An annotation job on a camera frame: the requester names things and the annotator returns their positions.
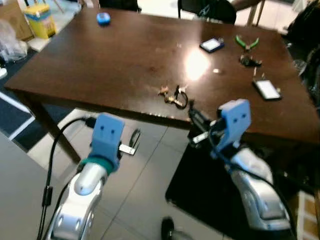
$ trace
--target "blue object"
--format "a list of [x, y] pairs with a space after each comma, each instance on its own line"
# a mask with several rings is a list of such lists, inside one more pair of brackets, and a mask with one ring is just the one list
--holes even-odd
[[100, 12], [96, 15], [96, 20], [99, 25], [108, 25], [110, 23], [110, 15], [106, 12]]
[[250, 103], [247, 99], [229, 101], [219, 107], [221, 118], [223, 118], [226, 128], [223, 137], [216, 146], [218, 151], [227, 145], [239, 142], [241, 136], [251, 124]]
[[125, 122], [108, 114], [100, 114], [96, 119], [92, 134], [92, 151], [89, 158], [103, 158], [119, 167], [118, 151]]
[[223, 38], [219, 38], [219, 39], [211, 38], [210, 40], [200, 44], [200, 48], [202, 48], [208, 53], [213, 53], [218, 49], [222, 49], [224, 46], [225, 46], [225, 42]]

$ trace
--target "black chair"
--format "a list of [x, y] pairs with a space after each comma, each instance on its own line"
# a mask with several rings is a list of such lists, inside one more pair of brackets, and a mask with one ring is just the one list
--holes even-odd
[[[235, 24], [236, 10], [227, 0], [178, 0], [178, 17], [181, 18], [181, 10], [197, 14], [199, 17], [207, 17], [222, 21], [226, 24]], [[205, 15], [201, 11], [208, 7]]]

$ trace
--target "green pliers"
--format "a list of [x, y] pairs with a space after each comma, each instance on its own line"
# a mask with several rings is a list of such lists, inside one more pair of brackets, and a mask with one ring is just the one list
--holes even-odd
[[247, 45], [244, 41], [241, 40], [239, 35], [235, 36], [236, 42], [244, 48], [246, 52], [249, 52], [252, 48], [254, 48], [259, 43], [259, 38], [257, 38], [253, 43]]

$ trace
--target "brown table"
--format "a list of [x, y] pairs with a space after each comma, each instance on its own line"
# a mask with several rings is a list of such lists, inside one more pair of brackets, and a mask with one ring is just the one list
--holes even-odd
[[[97, 24], [98, 11], [110, 13], [109, 26]], [[260, 38], [251, 52], [263, 60], [258, 74], [264, 72], [281, 88], [282, 100], [264, 101], [254, 89], [253, 69], [238, 62], [243, 49], [235, 42], [237, 34], [248, 43]], [[212, 37], [224, 38], [225, 47], [208, 54], [199, 44]], [[288, 149], [319, 145], [316, 110], [281, 36], [255, 27], [84, 9], [5, 87], [56, 136], [59, 128], [42, 103], [189, 128], [187, 109], [165, 104], [157, 95], [161, 86], [174, 91], [177, 84], [188, 85], [189, 98], [212, 119], [221, 104], [248, 99], [252, 114], [244, 136], [248, 141]], [[60, 143], [77, 162], [79, 156], [67, 139]]]

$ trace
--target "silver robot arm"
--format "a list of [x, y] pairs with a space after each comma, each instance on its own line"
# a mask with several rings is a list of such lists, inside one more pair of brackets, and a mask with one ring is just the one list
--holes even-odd
[[[290, 230], [287, 209], [272, 187], [270, 167], [249, 148], [240, 145], [243, 133], [251, 124], [249, 101], [238, 99], [225, 103], [219, 107], [219, 119], [215, 121], [194, 109], [193, 104], [190, 104], [189, 117], [201, 134], [190, 143], [197, 147], [209, 140], [212, 158], [225, 160], [225, 168], [240, 193], [249, 226], [258, 231]], [[229, 159], [222, 154], [224, 151], [229, 151], [229, 155], [232, 152]]]
[[104, 184], [119, 167], [121, 153], [134, 155], [140, 131], [137, 129], [130, 146], [121, 144], [124, 122], [111, 115], [101, 114], [96, 120], [91, 153], [80, 163], [81, 172], [68, 184], [67, 198], [57, 208], [45, 240], [87, 240]]

